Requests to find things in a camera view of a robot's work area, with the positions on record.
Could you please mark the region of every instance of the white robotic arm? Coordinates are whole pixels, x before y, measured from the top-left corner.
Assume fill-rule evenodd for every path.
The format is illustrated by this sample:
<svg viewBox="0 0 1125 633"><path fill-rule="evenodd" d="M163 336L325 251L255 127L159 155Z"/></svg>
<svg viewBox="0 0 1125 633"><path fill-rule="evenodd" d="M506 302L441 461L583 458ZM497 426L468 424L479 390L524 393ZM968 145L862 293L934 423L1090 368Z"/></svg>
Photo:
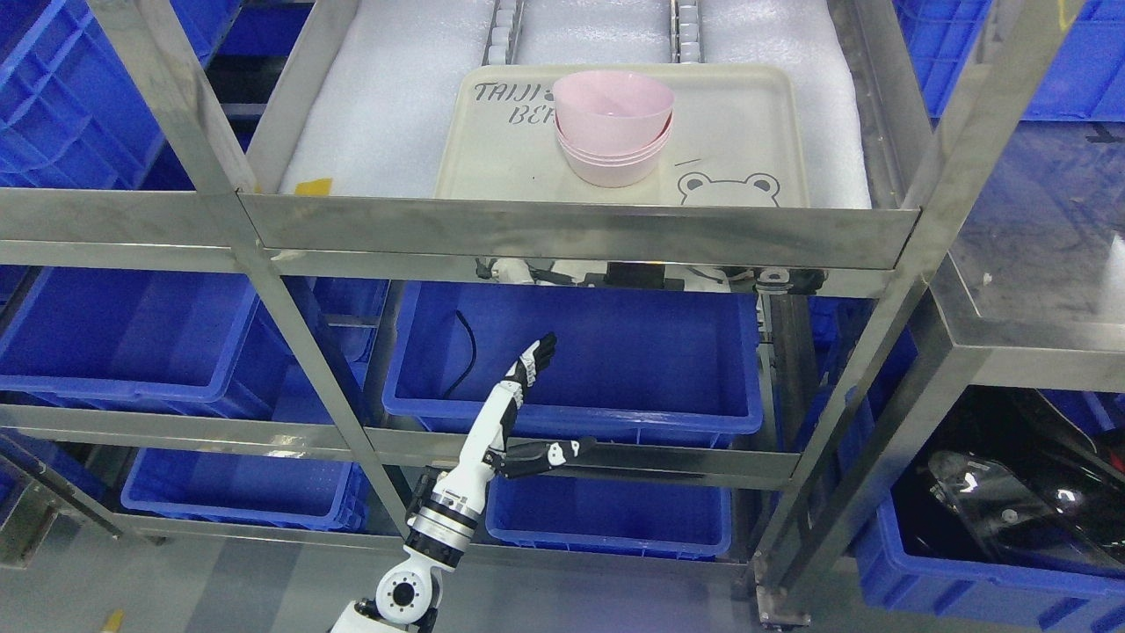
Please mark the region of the white robotic arm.
<svg viewBox="0 0 1125 633"><path fill-rule="evenodd" d="M493 388L457 467L436 478L423 477L407 509L407 559L382 577L372 598L350 603L330 633L430 633L441 603L441 572L452 572L468 549L488 482L496 473L516 478L547 472L593 446L592 438L506 446L528 390L555 355L555 342L549 334L532 344Z"/></svg>

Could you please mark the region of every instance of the black cable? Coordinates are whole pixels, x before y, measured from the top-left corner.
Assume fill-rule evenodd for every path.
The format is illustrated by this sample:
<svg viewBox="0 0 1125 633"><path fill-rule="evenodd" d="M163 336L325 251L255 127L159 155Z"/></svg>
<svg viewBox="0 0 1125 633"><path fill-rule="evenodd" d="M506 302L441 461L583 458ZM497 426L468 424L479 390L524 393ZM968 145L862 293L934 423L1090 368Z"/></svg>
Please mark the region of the black cable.
<svg viewBox="0 0 1125 633"><path fill-rule="evenodd" d="M453 381L453 385L449 386L449 389L446 390L446 394L441 395L442 400L449 400L449 397L453 394L453 390L457 389L457 387L461 385L461 382L469 377L469 372L472 371L472 367L477 364L477 337L472 335L472 328L470 328L469 323L465 320L465 314L461 314L460 309L454 310L453 314L457 315L457 320L460 322L462 326L465 326L465 334L469 335L469 345L472 346L472 358L469 359L469 367L466 368L464 372L461 372L461 376L458 377L456 381Z"/></svg>
<svg viewBox="0 0 1125 633"><path fill-rule="evenodd" d="M720 279L719 277L712 277L711 274L703 272L702 270L695 268L694 265L686 265L685 268L687 268L687 271L691 272L692 274L695 274L696 277L703 277L704 279L711 279L717 283L721 283L727 280L727 279Z"/></svg>

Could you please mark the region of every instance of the stacked pink bowls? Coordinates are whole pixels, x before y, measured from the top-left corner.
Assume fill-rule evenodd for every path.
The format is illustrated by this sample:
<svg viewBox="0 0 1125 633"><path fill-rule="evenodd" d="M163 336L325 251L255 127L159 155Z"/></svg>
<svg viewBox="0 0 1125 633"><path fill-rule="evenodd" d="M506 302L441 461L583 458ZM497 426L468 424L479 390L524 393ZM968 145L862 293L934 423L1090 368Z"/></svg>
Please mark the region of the stacked pink bowls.
<svg viewBox="0 0 1125 633"><path fill-rule="evenodd" d="M672 89L638 72L590 70L555 82L555 121L570 169L598 187L639 182L672 132Z"/></svg>

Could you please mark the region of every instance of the metal rail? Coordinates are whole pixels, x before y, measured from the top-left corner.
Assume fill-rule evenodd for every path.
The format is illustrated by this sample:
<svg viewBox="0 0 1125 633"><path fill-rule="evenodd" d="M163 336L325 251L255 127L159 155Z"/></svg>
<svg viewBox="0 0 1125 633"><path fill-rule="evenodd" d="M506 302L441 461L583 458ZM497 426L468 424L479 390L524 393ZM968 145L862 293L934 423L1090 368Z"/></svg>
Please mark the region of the metal rail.
<svg viewBox="0 0 1125 633"><path fill-rule="evenodd" d="M771 555L780 551L776 546L794 525L806 523L809 494L830 463L854 407L934 278L1080 0L1028 2L1012 44L980 89L973 90L968 82L957 87L952 107L968 115L946 117L936 133L929 128L891 2L829 1L856 78L873 198L884 207L874 210L278 195L287 161L358 0L316 2L248 153L240 150L169 0L89 2L197 190L0 189L0 208L4 209L0 259L6 263L248 274L334 426L16 406L0 406L0 426L56 440L354 460L402 531L406 488L394 467L449 460L460 438L371 428L380 417L363 401L339 350L318 336L323 322L310 323L300 307L302 297L295 298L295 292L305 290L286 283L282 275L479 280L475 273L478 256L824 270L828 275L821 293L881 300L803 454L612 447L592 455L575 471L582 477L670 478L681 483L783 491L758 546L759 597L770 604L764 621L785 624L789 617L803 624L814 580L870 514L873 496L902 464L909 445L928 433L929 422L919 416L944 407L970 373L994 371L1005 377L1001 382L1012 385L1034 378L1020 374L1017 364L1027 359L1027 351L1015 346L987 355L955 352L958 356L952 361L952 356L940 358L934 365L912 371L908 383L917 389L900 390L884 415L888 421L894 419L888 418L892 414L900 419L872 440L861 468L844 480L818 522L806 525L808 537L795 553ZM793 220L796 214L800 221ZM966 328L987 331L988 326ZM1033 340L1053 334L1028 333ZM1098 371L1120 371L1117 356L1087 351L1059 354L1080 354L1096 363L1096 370L1073 379L1072 385L1109 385ZM793 360L793 365L802 365L799 356ZM790 382L794 390L806 392L800 380ZM849 405L845 395L853 389L857 395ZM902 440L903 433L909 434L909 442ZM352 543L371 539L107 515L104 507L94 506L91 512L100 519L143 534L206 533L343 546L367 546Z"/></svg>

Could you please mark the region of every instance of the metal post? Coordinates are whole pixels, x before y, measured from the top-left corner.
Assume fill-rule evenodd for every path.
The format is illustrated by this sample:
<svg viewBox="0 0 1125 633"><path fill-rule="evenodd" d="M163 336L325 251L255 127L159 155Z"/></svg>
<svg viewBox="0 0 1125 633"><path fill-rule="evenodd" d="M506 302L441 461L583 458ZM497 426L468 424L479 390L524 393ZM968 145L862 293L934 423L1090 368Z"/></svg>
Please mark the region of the metal post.
<svg viewBox="0 0 1125 633"><path fill-rule="evenodd" d="M212 218L230 239L235 260L405 535L404 501L410 498L410 486L398 469L387 469L379 460L363 433L363 424L374 421L343 356L331 337L317 341L307 324L308 315L262 248L237 196L255 189L253 171L169 0L88 1Z"/></svg>
<svg viewBox="0 0 1125 633"><path fill-rule="evenodd" d="M796 509L806 505L816 481L831 462L861 400L906 326L926 281L972 209L1082 3L1027 2L1011 39L979 92L972 93L970 82L958 81L947 112L966 114L947 114L942 119L903 204L908 208L922 207L918 226L793 473L799 482L796 492L782 497L758 544L755 555L757 564L765 569L759 577L767 588L775 587L789 567L786 561L768 560L768 553L796 522Z"/></svg>
<svg viewBox="0 0 1125 633"><path fill-rule="evenodd" d="M767 299L784 429L778 449L793 451L819 382L817 359L812 351L812 326L809 323L809 297L771 295Z"/></svg>
<svg viewBox="0 0 1125 633"><path fill-rule="evenodd" d="M819 582L988 360L988 350L952 343L933 296L912 324L918 360L777 584L786 612L807 613Z"/></svg>
<svg viewBox="0 0 1125 633"><path fill-rule="evenodd" d="M114 539L120 539L125 531L114 521L114 514L78 487L66 481L43 460L24 450L10 438L0 435L0 463L21 472L32 483L46 490L75 515L105 530Z"/></svg>

